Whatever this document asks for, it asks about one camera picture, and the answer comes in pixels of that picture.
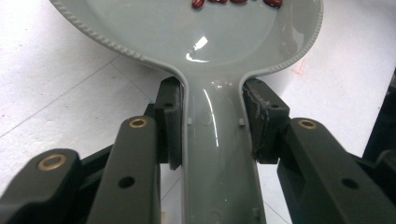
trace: celadon ceramic spoon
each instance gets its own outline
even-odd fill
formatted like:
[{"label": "celadon ceramic spoon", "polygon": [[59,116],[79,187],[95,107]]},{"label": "celadon ceramic spoon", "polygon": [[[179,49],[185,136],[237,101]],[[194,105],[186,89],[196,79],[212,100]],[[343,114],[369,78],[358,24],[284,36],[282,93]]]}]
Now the celadon ceramic spoon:
[{"label": "celadon ceramic spoon", "polygon": [[183,222],[265,223],[242,85],[307,53],[322,1],[51,1],[85,35],[183,84]]}]

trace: ceramic spoon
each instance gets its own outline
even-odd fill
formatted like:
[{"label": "ceramic spoon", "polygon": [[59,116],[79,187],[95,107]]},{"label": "ceramic spoon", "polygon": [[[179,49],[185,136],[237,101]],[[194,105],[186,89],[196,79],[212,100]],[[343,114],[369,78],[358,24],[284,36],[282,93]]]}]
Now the ceramic spoon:
[{"label": "ceramic spoon", "polygon": [[[242,85],[307,53],[321,25],[322,1],[300,0],[305,6],[294,7],[285,0],[281,9],[251,1],[202,10],[186,0],[51,1],[93,40],[182,82],[183,222],[265,223]],[[282,36],[285,27],[295,34]],[[285,53],[285,41],[297,50]]]}]

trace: white table surface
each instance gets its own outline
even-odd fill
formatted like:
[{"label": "white table surface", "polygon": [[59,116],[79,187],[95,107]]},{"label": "white table surface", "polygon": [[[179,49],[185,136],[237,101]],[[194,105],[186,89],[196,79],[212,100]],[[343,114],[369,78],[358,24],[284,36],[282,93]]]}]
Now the white table surface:
[{"label": "white table surface", "polygon": [[[316,119],[360,156],[396,66],[395,36],[396,1],[325,1],[314,47],[263,80],[292,118]],[[169,76],[91,41],[47,0],[0,0],[0,192],[40,152],[69,147],[84,158],[112,144]],[[180,170],[162,168],[162,210],[179,223]],[[259,172],[268,223],[291,223],[276,166]]]}]

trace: brass insert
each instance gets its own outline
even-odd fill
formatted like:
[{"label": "brass insert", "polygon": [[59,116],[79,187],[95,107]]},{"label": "brass insert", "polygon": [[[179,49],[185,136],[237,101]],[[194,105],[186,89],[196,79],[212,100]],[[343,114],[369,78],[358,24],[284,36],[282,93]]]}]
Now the brass insert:
[{"label": "brass insert", "polygon": [[148,122],[145,119],[133,119],[129,122],[129,126],[132,128],[143,128],[148,125]]},{"label": "brass insert", "polygon": [[44,158],[39,164],[38,169],[40,171],[51,171],[61,167],[66,162],[66,156],[64,154],[52,154]]},{"label": "brass insert", "polygon": [[307,119],[299,120],[298,124],[300,124],[300,126],[302,126],[303,128],[306,128],[306,129],[316,129],[317,128],[316,123],[312,122],[311,120],[307,120]]}]

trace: black mechanical clamp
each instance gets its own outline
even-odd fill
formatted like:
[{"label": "black mechanical clamp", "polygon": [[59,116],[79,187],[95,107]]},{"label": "black mechanical clamp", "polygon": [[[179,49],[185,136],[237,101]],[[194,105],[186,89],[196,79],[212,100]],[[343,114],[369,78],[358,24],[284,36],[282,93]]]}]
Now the black mechanical clamp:
[{"label": "black mechanical clamp", "polygon": [[[394,223],[396,153],[377,163],[346,153],[262,81],[243,87],[252,157],[277,164],[294,223]],[[159,162],[181,164],[182,89],[165,79],[145,116],[125,120],[113,146],[80,160],[70,149],[31,159],[0,199],[0,224],[160,223]]]}]

